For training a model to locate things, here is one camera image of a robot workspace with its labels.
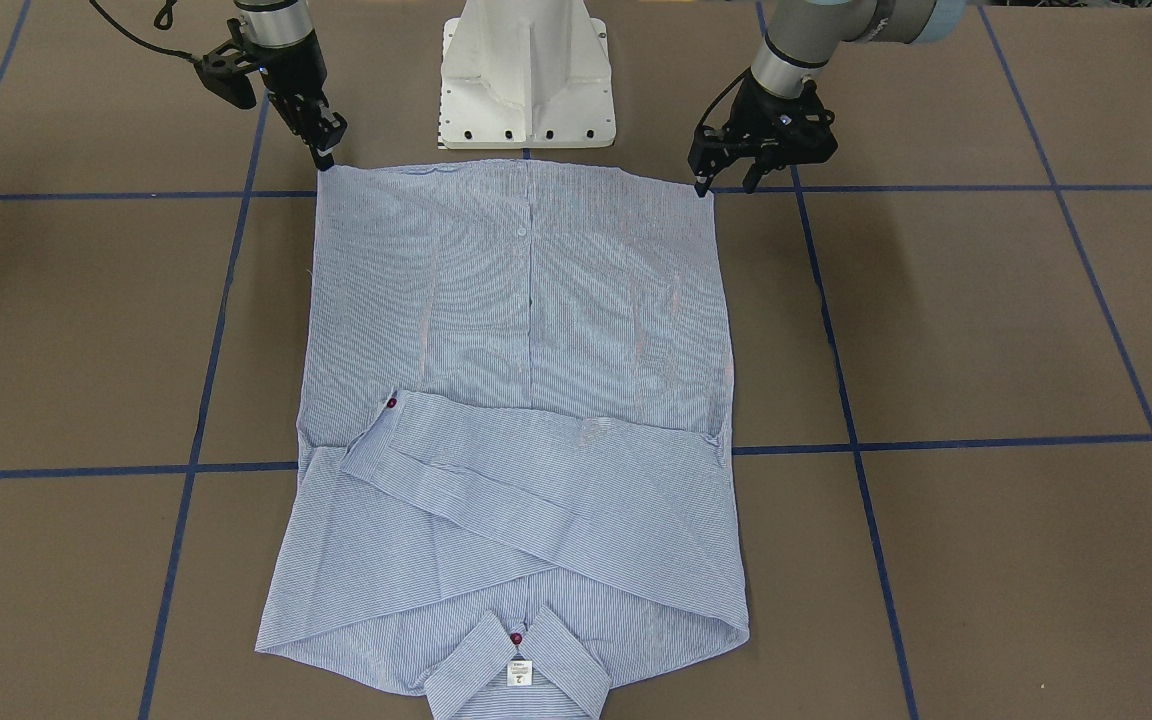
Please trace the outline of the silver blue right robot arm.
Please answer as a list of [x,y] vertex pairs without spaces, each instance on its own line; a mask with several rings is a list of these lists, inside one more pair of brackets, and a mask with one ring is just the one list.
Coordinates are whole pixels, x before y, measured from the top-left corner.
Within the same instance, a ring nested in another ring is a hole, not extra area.
[[229,38],[194,60],[202,85],[234,108],[256,108],[252,76],[271,106],[306,146],[314,168],[335,165],[347,120],[325,94],[326,65],[306,1],[236,1]]

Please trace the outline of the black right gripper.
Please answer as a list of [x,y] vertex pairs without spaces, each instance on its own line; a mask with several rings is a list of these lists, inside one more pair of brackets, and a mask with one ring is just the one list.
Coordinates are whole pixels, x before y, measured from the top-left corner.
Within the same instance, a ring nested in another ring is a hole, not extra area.
[[251,74],[262,78],[270,103],[288,126],[298,126],[316,170],[334,167],[334,147],[342,141],[347,120],[328,108],[324,92],[326,67],[317,36],[285,47],[265,47],[255,41],[225,41],[195,59],[202,85],[234,108],[256,108]]

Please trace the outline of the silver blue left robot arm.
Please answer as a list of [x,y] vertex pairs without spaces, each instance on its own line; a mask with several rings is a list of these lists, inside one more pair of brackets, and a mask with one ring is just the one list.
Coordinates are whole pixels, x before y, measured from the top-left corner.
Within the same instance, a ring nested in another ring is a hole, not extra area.
[[687,152],[694,190],[707,196],[719,173],[751,165],[741,190],[838,151],[835,114],[818,94],[824,68],[842,44],[929,44],[954,31],[965,1],[780,1],[750,67],[723,88],[696,123]]

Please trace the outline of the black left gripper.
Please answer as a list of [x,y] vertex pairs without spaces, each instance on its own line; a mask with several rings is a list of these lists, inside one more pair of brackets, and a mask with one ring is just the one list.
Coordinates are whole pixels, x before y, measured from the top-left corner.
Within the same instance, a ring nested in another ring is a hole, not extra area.
[[738,76],[723,88],[692,132],[687,165],[700,199],[718,174],[738,159],[750,158],[742,192],[755,194],[765,174],[803,164],[823,164],[838,151],[832,124],[835,114],[824,108],[814,78],[799,83],[799,94],[780,97],[761,88],[753,76]]

